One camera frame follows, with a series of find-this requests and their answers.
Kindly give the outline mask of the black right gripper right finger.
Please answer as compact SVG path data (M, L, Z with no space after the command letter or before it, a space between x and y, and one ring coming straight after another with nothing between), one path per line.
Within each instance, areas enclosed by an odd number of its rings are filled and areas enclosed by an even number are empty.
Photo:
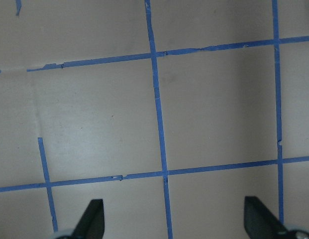
M250 239L283 239L288 230L256 196L244 198L244 229Z

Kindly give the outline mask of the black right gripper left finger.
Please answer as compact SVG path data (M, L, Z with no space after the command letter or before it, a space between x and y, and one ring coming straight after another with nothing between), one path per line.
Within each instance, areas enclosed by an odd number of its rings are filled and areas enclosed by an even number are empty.
M73 230L71 239L102 239L105 232L103 199L93 199Z

